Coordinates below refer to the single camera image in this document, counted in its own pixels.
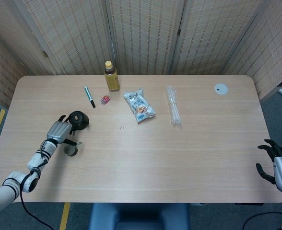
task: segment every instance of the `plastic bottle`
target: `plastic bottle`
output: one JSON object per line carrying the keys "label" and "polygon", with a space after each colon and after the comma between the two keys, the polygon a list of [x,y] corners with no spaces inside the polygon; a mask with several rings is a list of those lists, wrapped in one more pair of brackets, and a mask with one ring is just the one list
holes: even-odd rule
{"label": "plastic bottle", "polygon": [[119,91],[120,85],[118,83],[117,69],[112,65],[111,61],[106,61],[105,66],[105,78],[109,90],[111,92]]}

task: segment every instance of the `floor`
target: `floor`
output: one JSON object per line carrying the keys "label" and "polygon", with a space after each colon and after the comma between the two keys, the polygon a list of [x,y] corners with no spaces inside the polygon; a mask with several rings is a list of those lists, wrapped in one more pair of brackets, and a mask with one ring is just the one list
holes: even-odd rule
{"label": "floor", "polygon": [[[282,145],[282,95],[276,93],[261,103],[270,137]],[[64,230],[65,221],[61,217],[64,203],[26,203],[28,209],[55,229]],[[190,207],[190,223],[192,230],[241,230],[246,219],[262,213],[282,212],[281,204],[235,205],[207,204]],[[91,204],[71,203],[66,223],[68,230],[86,230],[91,213]],[[276,230],[282,225],[282,215],[267,214],[258,216],[245,227],[245,230]],[[38,223],[26,214],[21,203],[8,206],[0,212],[0,230],[36,229],[47,227]]]}

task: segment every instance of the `blue chair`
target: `blue chair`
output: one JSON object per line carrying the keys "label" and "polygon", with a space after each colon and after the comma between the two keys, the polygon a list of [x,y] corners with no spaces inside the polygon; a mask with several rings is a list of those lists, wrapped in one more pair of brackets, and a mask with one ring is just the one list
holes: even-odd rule
{"label": "blue chair", "polygon": [[190,230],[189,204],[94,203],[89,230]]}

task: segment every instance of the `snack bag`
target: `snack bag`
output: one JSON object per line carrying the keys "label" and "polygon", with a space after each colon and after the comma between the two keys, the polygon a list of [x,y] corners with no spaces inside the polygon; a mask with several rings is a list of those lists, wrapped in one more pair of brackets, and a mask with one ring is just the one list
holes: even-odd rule
{"label": "snack bag", "polygon": [[155,110],[153,110],[153,108],[143,98],[143,89],[138,89],[136,92],[125,92],[124,98],[130,106],[130,109],[135,115],[138,123],[148,117],[155,116]]}

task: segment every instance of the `bottle cap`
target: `bottle cap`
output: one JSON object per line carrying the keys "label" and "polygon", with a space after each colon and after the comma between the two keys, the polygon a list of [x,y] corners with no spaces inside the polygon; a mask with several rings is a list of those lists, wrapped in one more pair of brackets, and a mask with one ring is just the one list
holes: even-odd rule
{"label": "bottle cap", "polygon": [[111,69],[113,67],[111,61],[106,61],[105,66],[107,69]]}

